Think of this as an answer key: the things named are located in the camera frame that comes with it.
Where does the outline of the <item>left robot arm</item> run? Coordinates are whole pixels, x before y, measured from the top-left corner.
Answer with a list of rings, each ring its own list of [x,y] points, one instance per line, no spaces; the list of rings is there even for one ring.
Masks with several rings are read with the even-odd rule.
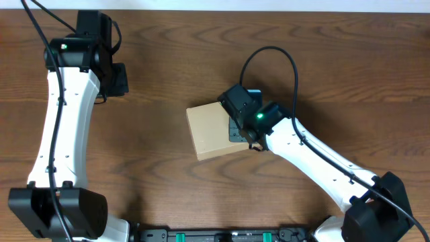
[[[113,61],[119,27],[97,10],[81,10],[64,38],[45,41],[48,106],[38,157],[8,205],[39,239],[135,241],[136,227],[110,215],[105,196],[87,189],[86,150],[93,107],[128,92],[126,68]]]

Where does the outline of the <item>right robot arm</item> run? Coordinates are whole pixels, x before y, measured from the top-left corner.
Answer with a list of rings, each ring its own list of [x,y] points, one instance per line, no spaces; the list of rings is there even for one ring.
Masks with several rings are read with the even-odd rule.
[[[332,216],[312,234],[316,241],[399,241],[413,226],[403,182],[391,172],[378,176],[342,157],[309,133],[275,102],[234,85],[218,97],[240,134],[297,167],[336,203]]]

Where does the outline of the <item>cardboard box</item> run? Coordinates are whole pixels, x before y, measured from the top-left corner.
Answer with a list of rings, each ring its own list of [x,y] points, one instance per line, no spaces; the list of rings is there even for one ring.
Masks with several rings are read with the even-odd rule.
[[[198,161],[244,151],[249,144],[230,141],[230,117],[214,102],[186,109],[187,123]]]

